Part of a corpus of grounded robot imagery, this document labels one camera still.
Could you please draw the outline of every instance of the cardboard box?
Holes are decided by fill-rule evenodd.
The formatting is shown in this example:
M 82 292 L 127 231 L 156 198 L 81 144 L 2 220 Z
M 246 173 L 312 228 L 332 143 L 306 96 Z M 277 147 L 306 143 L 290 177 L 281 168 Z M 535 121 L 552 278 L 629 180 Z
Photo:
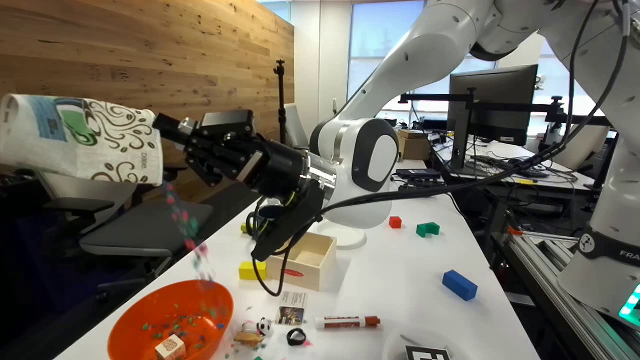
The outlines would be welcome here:
M 426 139 L 427 136 L 422 130 L 409 130 L 409 129 L 401 129 L 398 130 L 398 137 L 405 139 Z
M 431 156 L 431 142 L 427 139 L 398 138 L 398 148 L 405 160 L 427 160 Z
M 333 280 L 336 266 L 335 239 L 313 233 L 305 234 L 291 249 L 284 281 L 315 291 L 326 289 Z M 279 280 L 284 255 L 267 259 L 267 277 Z

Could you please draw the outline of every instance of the panda figurine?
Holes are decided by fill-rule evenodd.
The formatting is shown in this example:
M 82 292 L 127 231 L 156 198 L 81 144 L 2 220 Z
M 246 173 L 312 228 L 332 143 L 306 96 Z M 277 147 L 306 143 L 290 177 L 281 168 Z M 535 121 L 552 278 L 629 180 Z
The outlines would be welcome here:
M 242 331 L 254 332 L 263 338 L 270 338 L 273 335 L 273 322 L 271 320 L 262 318 L 257 324 L 255 324 L 255 328 L 252 329 L 252 327 L 252 324 L 244 323 L 242 325 Z

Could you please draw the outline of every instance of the chair seat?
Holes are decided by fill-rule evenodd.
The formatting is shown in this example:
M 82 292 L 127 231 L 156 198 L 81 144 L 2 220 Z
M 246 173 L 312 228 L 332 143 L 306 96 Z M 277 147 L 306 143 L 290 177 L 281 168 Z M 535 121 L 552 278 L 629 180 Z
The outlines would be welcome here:
M 200 226 L 213 213 L 209 205 L 188 202 L 181 205 Z M 80 246 L 95 255 L 172 257 L 184 248 L 184 236 L 171 214 L 171 207 L 161 200 L 145 202 L 87 234 L 80 240 Z

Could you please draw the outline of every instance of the red cube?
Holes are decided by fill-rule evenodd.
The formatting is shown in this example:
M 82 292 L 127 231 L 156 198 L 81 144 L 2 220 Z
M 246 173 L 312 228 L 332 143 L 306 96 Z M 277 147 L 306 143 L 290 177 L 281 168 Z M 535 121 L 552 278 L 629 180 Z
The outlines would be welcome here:
M 392 229 L 400 229 L 402 227 L 402 219 L 399 217 L 390 217 L 389 226 Z

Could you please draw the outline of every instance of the computer monitor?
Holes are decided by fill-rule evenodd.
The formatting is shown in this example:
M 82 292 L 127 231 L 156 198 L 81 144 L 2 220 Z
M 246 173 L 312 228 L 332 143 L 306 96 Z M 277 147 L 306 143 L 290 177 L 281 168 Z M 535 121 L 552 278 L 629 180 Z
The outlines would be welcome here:
M 537 64 L 452 74 L 449 93 L 468 94 L 467 89 L 476 88 L 476 102 L 531 104 L 537 75 Z M 468 127 L 468 135 L 524 146 L 530 117 L 530 113 L 476 110 Z M 447 130 L 455 131 L 458 121 L 468 121 L 468 110 L 464 102 L 450 102 Z

